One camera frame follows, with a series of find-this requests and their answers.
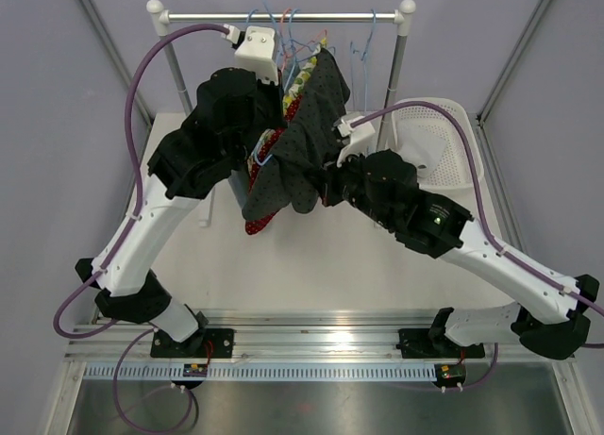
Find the white skirt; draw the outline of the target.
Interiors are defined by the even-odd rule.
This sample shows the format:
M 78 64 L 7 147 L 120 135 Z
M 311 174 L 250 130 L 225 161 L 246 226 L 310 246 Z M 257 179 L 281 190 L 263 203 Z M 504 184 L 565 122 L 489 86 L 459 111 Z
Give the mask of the white skirt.
M 420 179 L 429 178 L 438 167 L 446 149 L 446 140 L 426 127 L 409 122 L 396 125 L 397 153 L 412 164 Z

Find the red polka dot skirt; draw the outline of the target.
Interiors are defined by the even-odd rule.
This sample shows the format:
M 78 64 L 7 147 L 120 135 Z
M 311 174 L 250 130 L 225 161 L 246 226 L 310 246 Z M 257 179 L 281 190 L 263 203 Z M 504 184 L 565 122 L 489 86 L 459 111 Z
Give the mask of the red polka dot skirt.
M 283 180 L 279 175 L 283 164 L 280 162 L 280 157 L 274 154 L 274 148 L 279 152 L 283 142 L 286 141 L 283 141 L 282 137 L 293 132 L 290 129 L 290 124 L 299 110 L 301 101 L 302 95 L 299 95 L 290 105 L 288 112 L 284 114 L 286 125 L 277 128 L 268 142 L 261 148 L 261 151 L 265 149 L 265 153 L 270 155 L 270 159 L 264 166 L 253 165 L 255 172 L 250 175 L 248 192 L 251 197 L 250 207 L 245 207 L 243 210 L 246 216 L 254 217 L 254 219 L 245 220 L 244 230 L 247 235 L 256 235 L 262 232 L 268 227 L 275 215 L 291 202 L 289 195 L 283 189 Z

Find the pink wire hanger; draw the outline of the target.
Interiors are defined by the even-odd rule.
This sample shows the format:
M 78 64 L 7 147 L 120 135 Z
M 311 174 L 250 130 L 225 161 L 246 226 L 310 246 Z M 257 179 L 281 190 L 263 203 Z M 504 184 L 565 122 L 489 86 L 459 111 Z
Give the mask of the pink wire hanger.
M 281 35 L 283 56 L 280 60 L 280 71 L 289 75 L 303 62 L 309 59 L 319 46 L 327 44 L 327 31 L 320 30 L 312 39 L 302 42 L 294 37 L 293 23 L 298 8 L 286 8 L 281 12 L 278 21 L 278 32 Z

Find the light blue denim skirt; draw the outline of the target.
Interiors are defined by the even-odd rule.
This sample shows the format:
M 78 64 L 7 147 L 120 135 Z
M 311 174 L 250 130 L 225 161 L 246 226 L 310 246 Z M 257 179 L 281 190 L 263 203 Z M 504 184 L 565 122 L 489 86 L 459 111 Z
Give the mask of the light blue denim skirt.
M 249 192 L 249 174 L 246 170 L 232 171 L 228 183 L 240 209 L 243 209 Z

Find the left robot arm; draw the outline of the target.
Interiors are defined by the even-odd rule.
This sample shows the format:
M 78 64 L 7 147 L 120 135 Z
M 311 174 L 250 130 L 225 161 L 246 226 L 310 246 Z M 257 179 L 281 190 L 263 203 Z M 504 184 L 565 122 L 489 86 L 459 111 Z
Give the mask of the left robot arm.
M 243 168 L 260 135 L 285 124 L 279 82 L 248 70 L 216 71 L 196 97 L 193 111 L 147 162 L 134 208 L 105 252 L 76 268 L 98 288 L 94 302 L 103 316 L 152 325 L 184 357 L 203 349 L 207 320 L 171 296 L 151 267 L 214 186 Z

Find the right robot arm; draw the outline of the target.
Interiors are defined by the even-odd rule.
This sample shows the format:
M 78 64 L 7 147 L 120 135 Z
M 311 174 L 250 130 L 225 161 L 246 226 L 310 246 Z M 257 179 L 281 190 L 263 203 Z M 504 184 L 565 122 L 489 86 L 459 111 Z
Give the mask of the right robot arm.
M 439 310 L 428 330 L 437 355 L 475 344 L 520 343 L 547 359 L 565 360 L 586 346 L 591 322 L 585 312 L 596 300 L 598 281 L 558 274 L 488 237 L 468 209 L 421 189 L 415 167 L 395 152 L 329 162 L 319 179 L 325 205 L 347 202 L 411 251 L 456 265 L 512 298 L 483 310 Z

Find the lemon print skirt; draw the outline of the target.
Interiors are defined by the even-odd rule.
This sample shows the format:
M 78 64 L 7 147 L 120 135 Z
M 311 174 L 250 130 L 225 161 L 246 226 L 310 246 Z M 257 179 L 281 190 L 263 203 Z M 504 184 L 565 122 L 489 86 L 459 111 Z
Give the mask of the lemon print skirt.
M 323 48 L 319 46 L 316 52 L 307 59 L 302 67 L 294 74 L 292 80 L 286 84 L 287 88 L 282 98 L 282 110 L 284 114 L 288 112 L 290 105 L 302 93 L 305 84 L 309 81 L 310 75 L 317 64 L 318 56 L 322 50 Z

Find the dark green dotted skirt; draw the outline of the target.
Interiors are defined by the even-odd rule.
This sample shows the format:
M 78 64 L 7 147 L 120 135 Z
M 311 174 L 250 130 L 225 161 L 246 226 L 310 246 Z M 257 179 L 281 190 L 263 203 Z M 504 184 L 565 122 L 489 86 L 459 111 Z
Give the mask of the dark green dotted skirt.
M 307 214 L 313 211 L 319 199 L 313 184 L 324 159 L 337 155 L 340 150 L 333 127 L 346 114 L 345 104 L 350 97 L 345 79 L 329 51 L 320 52 L 317 65 L 301 95 L 299 110 L 290 124 L 293 132 L 282 137 L 286 141 L 279 152 L 274 148 L 274 154 L 283 164 L 279 175 L 291 200 L 287 206 L 292 206 L 300 214 Z M 243 211 L 250 207 L 250 202 L 248 195 L 242 209 L 245 220 L 254 219 Z

